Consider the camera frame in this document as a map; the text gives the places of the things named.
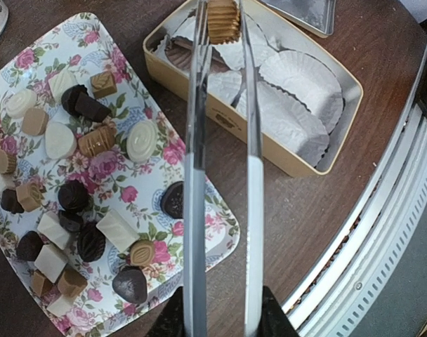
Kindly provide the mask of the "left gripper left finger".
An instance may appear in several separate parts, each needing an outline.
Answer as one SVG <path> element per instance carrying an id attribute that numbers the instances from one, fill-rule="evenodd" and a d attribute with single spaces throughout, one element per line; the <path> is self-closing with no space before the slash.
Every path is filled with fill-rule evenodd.
<path id="1" fill-rule="evenodd" d="M 146 337 L 184 337 L 183 287 L 179 286 L 160 312 Z"/>

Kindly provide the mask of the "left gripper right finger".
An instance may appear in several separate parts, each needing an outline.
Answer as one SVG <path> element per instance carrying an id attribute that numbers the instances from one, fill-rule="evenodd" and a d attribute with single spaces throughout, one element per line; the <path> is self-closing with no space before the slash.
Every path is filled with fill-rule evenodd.
<path id="1" fill-rule="evenodd" d="M 261 313 L 262 337 L 298 337 L 280 304 L 269 287 L 263 287 Z"/>

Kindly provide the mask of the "metal tongs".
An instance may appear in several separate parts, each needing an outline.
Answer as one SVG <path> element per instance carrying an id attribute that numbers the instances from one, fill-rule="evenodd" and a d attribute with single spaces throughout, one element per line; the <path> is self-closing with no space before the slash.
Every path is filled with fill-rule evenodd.
<path id="1" fill-rule="evenodd" d="M 244 334 L 257 336 L 263 302 L 263 139 L 256 72 L 244 5 L 239 4 L 247 91 L 247 268 Z M 205 140 L 211 66 L 208 3 L 198 1 L 188 86 L 183 188 L 183 321 L 186 336 L 206 336 Z"/>

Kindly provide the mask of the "bear print tin lid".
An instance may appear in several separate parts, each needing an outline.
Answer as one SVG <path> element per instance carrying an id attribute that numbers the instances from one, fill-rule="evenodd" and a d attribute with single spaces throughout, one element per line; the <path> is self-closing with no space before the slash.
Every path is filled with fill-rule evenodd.
<path id="1" fill-rule="evenodd" d="M 263 0 L 261 3 L 318 37 L 326 39 L 334 33 L 335 0 Z"/>

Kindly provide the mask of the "ridged caramel chocolate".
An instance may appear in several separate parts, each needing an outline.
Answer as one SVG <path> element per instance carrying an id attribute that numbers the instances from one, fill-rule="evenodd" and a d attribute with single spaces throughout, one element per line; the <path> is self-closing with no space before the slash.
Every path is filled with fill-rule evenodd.
<path id="1" fill-rule="evenodd" d="M 229 44 L 239 41 L 240 26 L 240 12 L 235 1 L 208 1 L 207 29 L 211 44 Z"/>

